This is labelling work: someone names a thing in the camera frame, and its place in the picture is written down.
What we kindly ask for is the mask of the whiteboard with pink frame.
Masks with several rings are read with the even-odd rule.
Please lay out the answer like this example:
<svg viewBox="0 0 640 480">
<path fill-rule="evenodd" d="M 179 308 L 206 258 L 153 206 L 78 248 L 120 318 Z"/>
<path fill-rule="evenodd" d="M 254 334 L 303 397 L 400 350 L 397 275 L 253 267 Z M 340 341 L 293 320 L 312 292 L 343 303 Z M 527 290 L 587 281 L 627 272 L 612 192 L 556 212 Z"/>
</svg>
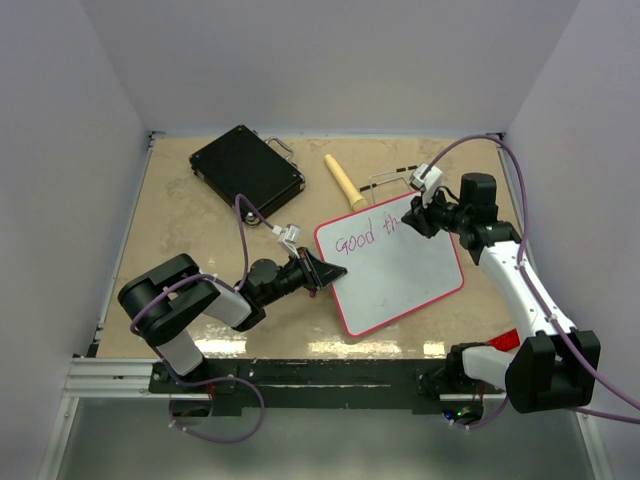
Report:
<svg viewBox="0 0 640 480">
<path fill-rule="evenodd" d="M 318 225 L 321 258 L 347 269 L 332 291 L 347 334 L 360 337 L 459 291 L 464 274 L 451 235 L 425 238 L 401 222 L 418 193 Z"/>
</svg>

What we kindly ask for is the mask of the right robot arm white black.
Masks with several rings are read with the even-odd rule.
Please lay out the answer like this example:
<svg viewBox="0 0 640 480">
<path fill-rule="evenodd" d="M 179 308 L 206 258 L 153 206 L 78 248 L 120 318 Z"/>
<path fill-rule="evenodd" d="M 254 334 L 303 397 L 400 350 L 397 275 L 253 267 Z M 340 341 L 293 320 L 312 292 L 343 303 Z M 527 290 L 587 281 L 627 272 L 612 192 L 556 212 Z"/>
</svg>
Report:
<svg viewBox="0 0 640 480">
<path fill-rule="evenodd" d="M 526 255 L 515 227 L 498 217 L 497 184 L 493 176 L 462 176 L 457 195 L 442 184 L 443 174 L 421 165 L 410 177 L 416 190 L 402 222 L 432 238 L 456 234 L 475 265 L 497 286 L 516 325 L 516 353 L 487 343 L 451 348 L 445 379 L 459 393 L 480 381 L 506 392 L 519 413 L 587 405 L 593 396 L 601 346 L 592 331 L 579 331 L 553 303 L 534 274 L 527 273 Z"/>
</svg>

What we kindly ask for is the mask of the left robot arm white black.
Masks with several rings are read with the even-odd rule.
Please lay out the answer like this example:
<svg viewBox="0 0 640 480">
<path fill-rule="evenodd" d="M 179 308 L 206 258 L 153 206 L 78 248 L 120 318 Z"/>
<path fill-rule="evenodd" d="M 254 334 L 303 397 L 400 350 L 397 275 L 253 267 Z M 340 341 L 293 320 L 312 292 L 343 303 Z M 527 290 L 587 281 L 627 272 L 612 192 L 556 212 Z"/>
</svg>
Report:
<svg viewBox="0 0 640 480">
<path fill-rule="evenodd" d="M 185 392 L 196 392 L 206 383 L 207 368 L 187 327 L 199 315 L 244 332 L 266 317 L 272 303 L 298 289 L 318 292 L 347 273 L 299 247 L 283 265 L 255 261 L 246 279 L 231 287 L 203 273 L 183 253 L 125 284 L 117 300 L 131 319 L 131 331 L 172 369 L 173 382 Z"/>
</svg>

